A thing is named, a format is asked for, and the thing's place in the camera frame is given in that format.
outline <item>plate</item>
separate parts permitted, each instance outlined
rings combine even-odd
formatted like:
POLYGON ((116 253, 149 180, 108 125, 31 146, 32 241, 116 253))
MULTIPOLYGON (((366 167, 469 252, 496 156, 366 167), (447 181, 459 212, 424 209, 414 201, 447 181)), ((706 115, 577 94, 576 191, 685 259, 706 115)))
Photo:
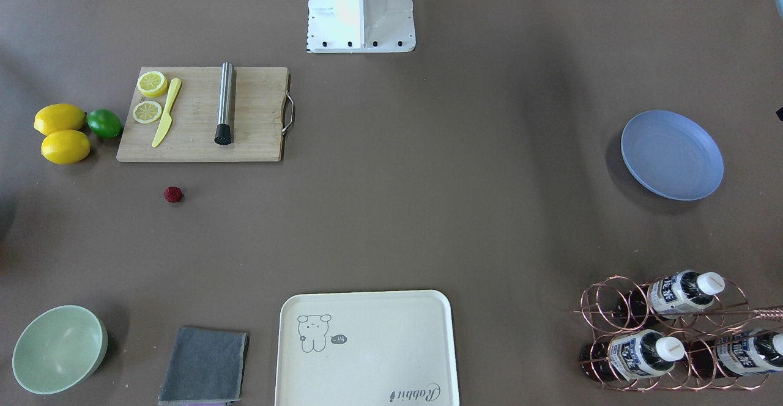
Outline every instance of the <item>plate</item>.
POLYGON ((459 404, 436 290, 296 295, 280 311, 276 406, 459 404))
POLYGON ((668 199, 703 199, 724 177, 724 159, 710 134, 671 111, 638 114, 624 128, 620 146, 639 183, 668 199))

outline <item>towel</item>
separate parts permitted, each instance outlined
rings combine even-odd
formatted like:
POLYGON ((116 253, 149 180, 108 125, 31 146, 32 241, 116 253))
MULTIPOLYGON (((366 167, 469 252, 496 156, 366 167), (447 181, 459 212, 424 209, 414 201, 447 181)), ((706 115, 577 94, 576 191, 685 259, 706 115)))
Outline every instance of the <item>towel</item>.
POLYGON ((179 328, 158 403, 225 404, 239 400, 246 344, 246 333, 179 328))

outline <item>yellow knife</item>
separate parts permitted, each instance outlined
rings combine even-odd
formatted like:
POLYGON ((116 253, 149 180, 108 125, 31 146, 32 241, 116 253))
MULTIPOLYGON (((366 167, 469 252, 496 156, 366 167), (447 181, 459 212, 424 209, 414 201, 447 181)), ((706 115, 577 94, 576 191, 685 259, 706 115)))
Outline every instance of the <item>yellow knife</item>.
POLYGON ((182 80, 179 80, 178 78, 173 78, 171 82, 168 83, 166 105, 163 107, 163 115, 160 116, 160 123, 157 125, 155 138, 152 139, 152 147, 157 147, 157 145, 163 141, 166 133, 168 133, 168 128, 171 128, 171 122, 173 121, 171 120, 171 105, 174 104, 174 99, 176 99, 177 94, 179 94, 180 86, 182 86, 182 80))

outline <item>wooden cutting board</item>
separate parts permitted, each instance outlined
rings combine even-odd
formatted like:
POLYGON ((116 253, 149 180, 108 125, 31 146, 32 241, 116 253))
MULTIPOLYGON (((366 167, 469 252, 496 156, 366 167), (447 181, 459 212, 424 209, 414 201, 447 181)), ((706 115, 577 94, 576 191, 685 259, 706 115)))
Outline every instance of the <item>wooden cutting board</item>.
POLYGON ((171 128, 160 146, 152 147, 160 121, 139 124, 133 119, 133 108, 143 100, 155 100, 162 107, 166 94, 148 99, 134 89, 117 160, 280 161, 288 68, 235 68, 233 142, 225 146, 215 143, 221 68, 143 67, 139 75, 154 70, 168 80, 182 80, 171 108, 171 128))

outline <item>green bowl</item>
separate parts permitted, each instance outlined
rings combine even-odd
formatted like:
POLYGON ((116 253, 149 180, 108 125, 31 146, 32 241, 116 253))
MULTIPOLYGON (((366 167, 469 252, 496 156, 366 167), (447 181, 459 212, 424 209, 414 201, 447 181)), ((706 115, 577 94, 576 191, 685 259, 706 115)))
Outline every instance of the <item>green bowl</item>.
POLYGON ((75 305, 36 317, 13 349, 13 374, 34 394, 55 394, 89 377, 106 354, 106 328, 89 309, 75 305))

